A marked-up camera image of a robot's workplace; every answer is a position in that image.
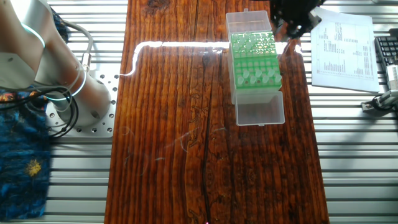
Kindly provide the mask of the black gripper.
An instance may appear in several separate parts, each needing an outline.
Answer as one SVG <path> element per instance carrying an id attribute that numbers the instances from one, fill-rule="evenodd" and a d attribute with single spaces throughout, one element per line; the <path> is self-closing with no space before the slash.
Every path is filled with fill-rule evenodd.
<path id="1" fill-rule="evenodd" d="M 306 31 L 312 30 L 322 21 L 312 11 L 324 2 L 325 0 L 270 0 L 273 33 L 278 33 L 286 22 L 288 23 L 287 37 L 300 38 Z"/>

